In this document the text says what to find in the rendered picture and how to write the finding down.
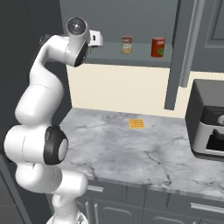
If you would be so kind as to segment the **dark grey tall cabinet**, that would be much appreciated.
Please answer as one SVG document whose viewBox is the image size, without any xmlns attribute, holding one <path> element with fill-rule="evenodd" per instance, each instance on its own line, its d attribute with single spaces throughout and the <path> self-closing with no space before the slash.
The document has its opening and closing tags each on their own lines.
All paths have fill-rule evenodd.
<svg viewBox="0 0 224 224">
<path fill-rule="evenodd" d="M 0 0 L 0 151 L 40 39 L 62 32 L 60 0 Z"/>
</svg>

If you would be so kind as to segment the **grey open cabinet door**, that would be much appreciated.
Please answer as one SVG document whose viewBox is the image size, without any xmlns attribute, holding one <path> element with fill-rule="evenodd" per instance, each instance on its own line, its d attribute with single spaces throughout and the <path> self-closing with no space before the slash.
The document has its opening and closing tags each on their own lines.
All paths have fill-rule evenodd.
<svg viewBox="0 0 224 224">
<path fill-rule="evenodd" d="M 174 110 L 179 87 L 187 87 L 204 6 L 205 0 L 178 0 L 165 109 Z"/>
</svg>

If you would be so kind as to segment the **grey base cabinet door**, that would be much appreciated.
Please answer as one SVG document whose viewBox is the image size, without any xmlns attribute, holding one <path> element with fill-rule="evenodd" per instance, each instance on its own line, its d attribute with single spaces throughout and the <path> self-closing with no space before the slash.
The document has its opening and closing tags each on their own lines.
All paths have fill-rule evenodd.
<svg viewBox="0 0 224 224">
<path fill-rule="evenodd" d="M 143 224 L 200 224 L 200 218 L 145 209 Z"/>
<path fill-rule="evenodd" d="M 93 217 L 93 212 L 92 212 L 92 202 L 91 202 L 91 199 L 79 197 L 76 201 L 77 201 L 77 207 L 86 216 L 86 218 L 87 218 L 87 213 L 86 213 L 86 208 L 85 208 L 85 202 L 88 201 L 89 212 L 90 212 L 90 217 L 91 217 L 91 224 L 95 224 L 94 217 Z"/>
<path fill-rule="evenodd" d="M 100 224 L 142 224 L 144 203 L 141 200 L 129 199 L 126 202 L 111 202 L 93 199 L 98 204 Z"/>
</svg>

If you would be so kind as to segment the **soup can with pale label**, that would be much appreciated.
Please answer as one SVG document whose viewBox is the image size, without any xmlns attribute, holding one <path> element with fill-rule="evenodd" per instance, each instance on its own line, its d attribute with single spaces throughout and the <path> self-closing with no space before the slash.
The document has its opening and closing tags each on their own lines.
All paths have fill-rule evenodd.
<svg viewBox="0 0 224 224">
<path fill-rule="evenodd" d="M 130 54 L 132 51 L 132 37 L 130 35 L 122 35 L 122 50 L 123 54 Z"/>
</svg>

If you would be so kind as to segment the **red can with green mark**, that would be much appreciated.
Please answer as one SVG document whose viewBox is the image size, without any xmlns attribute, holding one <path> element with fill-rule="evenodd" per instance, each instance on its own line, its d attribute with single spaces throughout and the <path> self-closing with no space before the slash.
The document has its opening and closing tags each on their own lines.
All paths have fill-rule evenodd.
<svg viewBox="0 0 224 224">
<path fill-rule="evenodd" d="M 161 58 L 164 55 L 165 38 L 155 37 L 152 39 L 150 56 Z"/>
</svg>

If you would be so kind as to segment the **orange flat sponge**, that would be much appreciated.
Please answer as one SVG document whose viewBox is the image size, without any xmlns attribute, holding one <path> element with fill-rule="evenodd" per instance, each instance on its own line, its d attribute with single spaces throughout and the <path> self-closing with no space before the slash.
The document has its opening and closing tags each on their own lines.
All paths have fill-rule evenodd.
<svg viewBox="0 0 224 224">
<path fill-rule="evenodd" d="M 131 130 L 141 130 L 145 128 L 143 119 L 129 119 L 128 123 Z"/>
</svg>

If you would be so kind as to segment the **black and silver toaster oven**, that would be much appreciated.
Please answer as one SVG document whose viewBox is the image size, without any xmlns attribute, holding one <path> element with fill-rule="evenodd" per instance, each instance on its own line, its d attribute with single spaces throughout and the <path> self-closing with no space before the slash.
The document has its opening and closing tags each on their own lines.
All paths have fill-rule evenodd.
<svg viewBox="0 0 224 224">
<path fill-rule="evenodd" d="M 196 158 L 224 161 L 224 80 L 192 82 L 185 124 Z"/>
</svg>

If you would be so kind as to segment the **narrow grey drawer front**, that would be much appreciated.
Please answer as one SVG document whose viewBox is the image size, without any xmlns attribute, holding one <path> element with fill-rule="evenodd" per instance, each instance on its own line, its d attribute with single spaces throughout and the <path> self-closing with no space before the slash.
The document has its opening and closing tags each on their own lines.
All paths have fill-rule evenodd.
<svg viewBox="0 0 224 224">
<path fill-rule="evenodd" d="M 111 200 L 114 202 L 125 202 L 127 199 L 127 187 L 125 185 L 101 182 L 97 180 L 89 180 L 88 185 L 101 186 L 104 190 L 103 192 L 92 192 L 87 190 L 84 194 L 85 197 L 99 200 Z"/>
</svg>

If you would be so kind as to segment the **wide grey drawer front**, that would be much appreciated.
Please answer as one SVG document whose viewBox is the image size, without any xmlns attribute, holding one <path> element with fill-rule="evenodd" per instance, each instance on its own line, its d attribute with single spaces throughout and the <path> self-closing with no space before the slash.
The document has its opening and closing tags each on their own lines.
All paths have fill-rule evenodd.
<svg viewBox="0 0 224 224">
<path fill-rule="evenodd" d="M 191 209 L 190 203 L 224 208 L 223 201 L 203 199 L 171 192 L 147 190 L 144 207 L 151 210 L 179 214 L 202 220 L 220 221 L 224 224 L 224 214 Z"/>
</svg>

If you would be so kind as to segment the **grey open wall cabinet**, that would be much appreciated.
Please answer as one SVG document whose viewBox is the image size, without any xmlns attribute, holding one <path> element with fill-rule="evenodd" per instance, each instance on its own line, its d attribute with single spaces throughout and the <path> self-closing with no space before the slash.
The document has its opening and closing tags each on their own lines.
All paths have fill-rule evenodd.
<svg viewBox="0 0 224 224">
<path fill-rule="evenodd" d="M 179 0 L 59 0 L 62 22 L 84 18 L 99 31 L 103 45 L 87 56 L 88 64 L 169 67 Z M 130 54 L 121 53 L 122 35 L 132 37 Z M 151 57 L 155 37 L 165 38 L 164 55 Z"/>
</svg>

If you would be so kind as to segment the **grey closed wall cabinet door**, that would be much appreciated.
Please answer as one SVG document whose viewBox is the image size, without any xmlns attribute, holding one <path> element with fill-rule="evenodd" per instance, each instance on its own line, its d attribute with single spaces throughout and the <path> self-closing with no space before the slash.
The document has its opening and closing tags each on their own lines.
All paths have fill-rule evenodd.
<svg viewBox="0 0 224 224">
<path fill-rule="evenodd" d="M 224 0 L 205 0 L 192 70 L 224 73 Z"/>
</svg>

